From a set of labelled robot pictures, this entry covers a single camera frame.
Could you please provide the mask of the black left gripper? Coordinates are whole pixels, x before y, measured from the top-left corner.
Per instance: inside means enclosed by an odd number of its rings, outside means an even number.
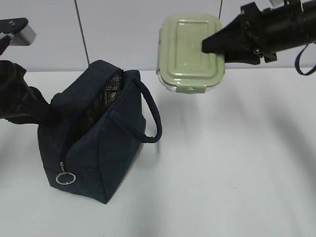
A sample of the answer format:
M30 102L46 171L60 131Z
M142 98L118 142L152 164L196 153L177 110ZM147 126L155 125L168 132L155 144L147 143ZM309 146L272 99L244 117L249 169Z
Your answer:
M56 126L58 112L35 87L24 81L26 70L7 60L0 62L0 118L13 124Z

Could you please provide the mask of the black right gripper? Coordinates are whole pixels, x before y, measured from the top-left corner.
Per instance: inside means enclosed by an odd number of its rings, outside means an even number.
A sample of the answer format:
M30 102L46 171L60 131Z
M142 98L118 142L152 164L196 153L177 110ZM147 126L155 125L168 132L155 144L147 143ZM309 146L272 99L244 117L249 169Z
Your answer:
M231 23L202 41L203 53L224 53L225 63L259 65L277 60L268 49L263 13L255 2L243 5Z

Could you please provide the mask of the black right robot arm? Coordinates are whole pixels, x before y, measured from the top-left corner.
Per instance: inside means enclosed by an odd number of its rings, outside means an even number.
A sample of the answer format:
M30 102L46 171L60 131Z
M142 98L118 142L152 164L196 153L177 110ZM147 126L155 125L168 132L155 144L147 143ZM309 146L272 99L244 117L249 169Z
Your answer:
M316 41L316 2L284 1L260 10L251 2L226 27L202 40L202 51L224 56L225 63L259 65L277 53Z

